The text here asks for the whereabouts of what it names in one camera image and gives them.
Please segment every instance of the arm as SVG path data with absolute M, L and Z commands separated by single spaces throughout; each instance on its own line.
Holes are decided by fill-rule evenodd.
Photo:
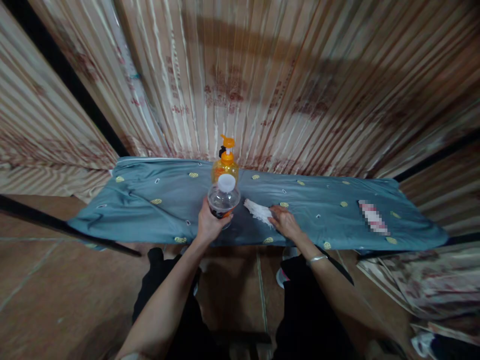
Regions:
M 146 303 L 133 324 L 116 360 L 141 353 L 163 359 L 174 338 L 197 268 L 210 243 L 233 215 L 218 220 L 210 212 L 207 198 L 198 214 L 198 234 L 185 254 Z
M 323 255 L 308 235 L 300 229 L 294 216 L 287 209 L 275 205 L 270 210 L 275 218 L 269 217 L 268 220 L 282 235 L 295 243 L 307 261 Z M 357 351 L 363 354 L 366 350 L 365 344 L 369 340 L 386 337 L 384 330 L 372 317 L 371 310 L 355 287 L 328 259 L 312 262 L 311 270 Z

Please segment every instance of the person's right hand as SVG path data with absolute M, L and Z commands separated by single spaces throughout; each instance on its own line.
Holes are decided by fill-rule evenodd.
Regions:
M 289 238 L 292 241 L 299 240 L 303 234 L 299 224 L 295 220 L 295 217 L 286 208 L 279 205 L 274 205 L 270 208 L 273 213 L 273 217 L 269 217 L 268 221 L 275 226 L 284 237 Z
M 233 214 L 222 219 L 217 219 L 210 211 L 209 201 L 205 196 L 200 212 L 198 213 L 198 232 L 196 238 L 199 242 L 209 245 L 219 237 L 222 228 L 234 218 Z

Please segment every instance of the silver bracelet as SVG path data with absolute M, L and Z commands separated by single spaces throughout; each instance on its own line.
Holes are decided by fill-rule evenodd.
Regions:
M 328 258 L 328 256 L 326 256 L 326 255 L 323 255 L 323 256 L 315 256 L 315 257 L 312 257 L 310 260 L 307 260 L 306 265 L 307 265 L 309 268 L 311 268 L 313 262 L 318 261 L 318 260 L 322 260 L 322 259 L 327 259 L 327 258 Z

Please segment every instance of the bottle label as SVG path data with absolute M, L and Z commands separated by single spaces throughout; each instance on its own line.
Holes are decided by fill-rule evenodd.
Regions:
M 223 219 L 223 218 L 226 218 L 227 216 L 229 216 L 234 209 L 235 209 L 235 208 L 232 208 L 232 209 L 230 209 L 230 210 L 227 211 L 227 212 L 220 212 L 220 211 L 216 211 L 216 210 L 210 208 L 210 212 L 211 212 L 211 213 L 213 214 L 213 216 L 216 217 L 217 219 Z

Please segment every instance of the leg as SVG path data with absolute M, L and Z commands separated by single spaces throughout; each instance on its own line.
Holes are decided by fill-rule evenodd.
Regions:
M 348 272 L 329 260 L 353 284 Z M 350 358 L 355 350 L 347 332 L 322 293 L 303 256 L 281 262 L 290 281 L 285 288 L 283 320 L 276 332 L 275 360 L 293 358 Z
M 178 255 L 173 260 L 164 260 L 162 250 L 157 247 L 148 252 L 150 270 L 143 277 L 141 289 L 133 307 L 133 322 L 137 320 L 150 297 L 167 278 L 180 257 L 181 255 Z M 193 290 L 199 278 L 200 269 L 193 280 L 180 323 L 166 359 L 228 359 L 228 354 L 224 354 L 218 347 L 210 330 L 203 322 L 199 303 L 193 295 Z

